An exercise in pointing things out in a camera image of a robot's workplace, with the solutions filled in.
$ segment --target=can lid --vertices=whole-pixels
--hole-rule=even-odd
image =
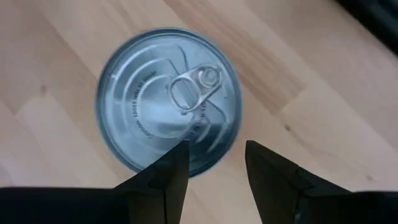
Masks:
[[[183,140],[190,175],[230,148],[241,120],[238,78],[210,42],[181,29],[157,29],[125,43],[99,81],[96,114],[110,149],[139,172]]]

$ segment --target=black object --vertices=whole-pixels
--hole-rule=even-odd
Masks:
[[[254,142],[249,183],[264,224],[398,223],[398,194],[351,193]],[[0,189],[1,223],[180,223],[188,143],[114,189]]]
[[[336,0],[398,55],[398,0]]]

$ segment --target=wood grain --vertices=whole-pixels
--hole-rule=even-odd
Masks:
[[[350,190],[397,190],[398,59],[333,1],[0,1],[0,185],[113,187],[134,175],[93,111],[103,65],[156,27],[206,35],[231,59],[241,132],[190,180],[182,223],[260,223],[254,139]]]

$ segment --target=pull tab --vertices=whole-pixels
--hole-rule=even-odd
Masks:
[[[173,89],[178,82],[189,82],[191,91],[194,91],[195,102],[193,106],[182,106],[174,95]],[[212,63],[202,64],[176,78],[169,85],[169,93],[174,107],[181,113],[188,113],[197,109],[205,100],[218,90],[222,83],[221,68]]]

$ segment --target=can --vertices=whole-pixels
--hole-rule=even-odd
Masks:
[[[189,140],[193,177],[215,165],[238,134],[238,77],[206,38],[178,28],[150,30],[107,62],[96,117],[112,153],[135,172]]]

